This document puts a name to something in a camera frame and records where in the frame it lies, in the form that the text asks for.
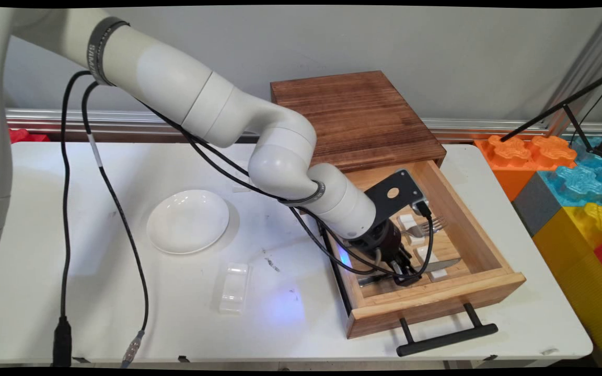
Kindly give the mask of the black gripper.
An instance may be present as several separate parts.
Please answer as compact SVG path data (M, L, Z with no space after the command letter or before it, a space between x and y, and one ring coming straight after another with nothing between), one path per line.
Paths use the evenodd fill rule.
M411 254L401 242L400 229L387 219L354 240L345 240L345 251L355 260L375 264L377 250L380 250L380 262L387 265L398 265L400 275L392 280L399 287L408 287L421 280L420 274L411 264Z

